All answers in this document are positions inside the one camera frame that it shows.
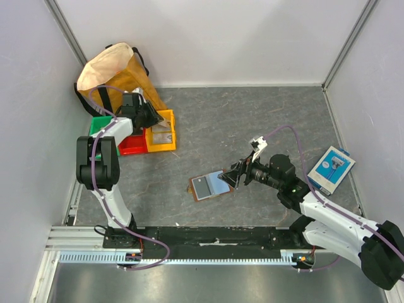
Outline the brown leather card holder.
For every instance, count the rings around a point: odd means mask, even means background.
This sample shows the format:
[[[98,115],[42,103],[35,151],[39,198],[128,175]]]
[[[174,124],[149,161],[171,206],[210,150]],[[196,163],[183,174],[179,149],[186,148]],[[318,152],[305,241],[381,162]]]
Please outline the brown leather card holder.
[[[196,202],[233,192],[234,189],[218,177],[224,172],[226,170],[218,170],[190,178],[187,187],[188,192],[193,195]]]

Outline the white VIP card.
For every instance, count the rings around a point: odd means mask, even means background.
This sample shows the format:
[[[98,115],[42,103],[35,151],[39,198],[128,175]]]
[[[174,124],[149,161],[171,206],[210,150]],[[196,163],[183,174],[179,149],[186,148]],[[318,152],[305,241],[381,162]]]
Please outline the white VIP card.
[[[153,133],[153,143],[155,145],[171,144],[172,142],[172,133]]]

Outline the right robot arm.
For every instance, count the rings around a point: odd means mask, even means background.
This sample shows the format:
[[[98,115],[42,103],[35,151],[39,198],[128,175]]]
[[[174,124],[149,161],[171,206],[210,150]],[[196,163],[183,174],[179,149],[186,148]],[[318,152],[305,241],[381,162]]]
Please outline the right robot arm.
[[[281,204],[304,220],[303,227],[289,232],[296,248],[308,244],[327,249],[356,264],[376,286],[391,290],[403,279],[403,234],[390,221],[377,223],[346,210],[296,176],[286,155],[276,154],[268,164],[252,155],[233,164],[218,178],[236,189],[256,181],[278,191]]]

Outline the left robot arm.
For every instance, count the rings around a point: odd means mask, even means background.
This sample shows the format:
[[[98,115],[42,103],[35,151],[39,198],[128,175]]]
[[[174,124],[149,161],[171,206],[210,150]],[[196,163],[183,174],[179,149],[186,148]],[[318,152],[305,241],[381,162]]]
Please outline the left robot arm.
[[[114,116],[104,128],[91,136],[81,136],[76,142],[76,178],[100,202],[108,226],[120,229],[117,240],[126,248],[134,247],[139,233],[119,190],[120,178],[117,147],[140,129],[163,121],[143,91],[137,88],[122,94],[121,114]]]

